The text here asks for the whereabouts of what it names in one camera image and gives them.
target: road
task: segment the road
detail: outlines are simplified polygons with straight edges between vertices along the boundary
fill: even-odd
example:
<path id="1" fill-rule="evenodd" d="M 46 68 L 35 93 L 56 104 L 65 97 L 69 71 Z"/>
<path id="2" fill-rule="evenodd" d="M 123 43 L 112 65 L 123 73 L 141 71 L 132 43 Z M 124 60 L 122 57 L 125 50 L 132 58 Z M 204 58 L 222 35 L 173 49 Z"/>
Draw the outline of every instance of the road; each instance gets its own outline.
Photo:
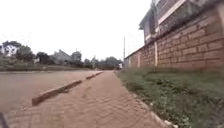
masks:
<path id="1" fill-rule="evenodd" d="M 145 106 L 104 71 L 38 106 L 4 114 L 2 128 L 165 128 Z"/>
<path id="2" fill-rule="evenodd" d="M 85 79 L 97 71 L 0 74 L 0 112 L 31 106 L 31 98 L 47 90 Z"/>

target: paved walkway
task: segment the paved walkway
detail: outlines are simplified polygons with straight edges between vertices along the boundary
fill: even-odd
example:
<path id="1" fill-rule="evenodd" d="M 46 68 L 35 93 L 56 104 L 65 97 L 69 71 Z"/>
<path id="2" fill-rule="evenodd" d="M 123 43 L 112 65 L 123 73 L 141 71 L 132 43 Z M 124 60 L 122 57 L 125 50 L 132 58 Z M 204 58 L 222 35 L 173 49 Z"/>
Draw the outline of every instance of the paved walkway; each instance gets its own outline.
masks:
<path id="1" fill-rule="evenodd" d="M 4 118 L 9 128 L 161 128 L 113 72 Z"/>

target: pole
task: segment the pole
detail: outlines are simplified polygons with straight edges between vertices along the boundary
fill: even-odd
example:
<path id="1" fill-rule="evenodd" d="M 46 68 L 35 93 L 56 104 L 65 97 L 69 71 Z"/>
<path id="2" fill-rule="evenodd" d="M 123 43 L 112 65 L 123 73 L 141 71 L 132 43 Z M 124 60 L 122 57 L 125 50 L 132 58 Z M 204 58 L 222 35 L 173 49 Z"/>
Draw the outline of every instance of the pole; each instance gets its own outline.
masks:
<path id="1" fill-rule="evenodd" d="M 125 59 L 125 37 L 124 37 L 124 59 Z"/>

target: weeds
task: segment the weeds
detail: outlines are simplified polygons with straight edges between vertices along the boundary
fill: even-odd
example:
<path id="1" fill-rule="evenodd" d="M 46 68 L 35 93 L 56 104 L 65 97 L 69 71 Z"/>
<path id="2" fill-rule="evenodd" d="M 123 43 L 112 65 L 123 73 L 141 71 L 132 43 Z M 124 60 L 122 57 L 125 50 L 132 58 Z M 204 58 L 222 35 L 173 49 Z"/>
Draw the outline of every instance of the weeds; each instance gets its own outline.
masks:
<path id="1" fill-rule="evenodd" d="M 161 118 L 181 128 L 224 128 L 223 72 L 143 68 L 119 76 Z"/>

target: curb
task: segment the curb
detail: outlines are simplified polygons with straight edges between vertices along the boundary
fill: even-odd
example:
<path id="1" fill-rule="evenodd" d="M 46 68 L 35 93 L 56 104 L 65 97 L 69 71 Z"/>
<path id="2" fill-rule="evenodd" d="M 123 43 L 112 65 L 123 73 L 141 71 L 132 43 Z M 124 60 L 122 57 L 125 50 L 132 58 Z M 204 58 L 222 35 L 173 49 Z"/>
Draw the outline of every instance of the curb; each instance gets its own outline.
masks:
<path id="1" fill-rule="evenodd" d="M 81 83 L 82 83 L 82 81 L 78 80 L 78 81 L 75 81 L 75 82 L 73 82 L 71 84 L 68 84 L 66 86 L 59 87 L 59 88 L 52 89 L 52 90 L 49 90 L 47 92 L 44 92 L 44 93 L 40 94 L 39 96 L 32 98 L 32 106 L 36 106 L 36 105 L 40 104 L 41 102 L 43 102 L 44 100 L 46 100 L 48 98 L 51 98 L 53 96 L 56 96 L 57 94 L 65 91 L 65 90 L 71 89 L 72 87 L 75 87 L 75 86 L 77 86 Z"/>
<path id="2" fill-rule="evenodd" d="M 91 76 L 88 76 L 88 77 L 86 77 L 86 80 L 90 80 L 90 79 L 92 79 L 92 78 L 94 78 L 94 77 L 100 75 L 101 73 L 103 73 L 103 72 L 98 72 L 98 73 L 96 73 L 96 74 L 93 74 L 93 75 L 91 75 Z"/>

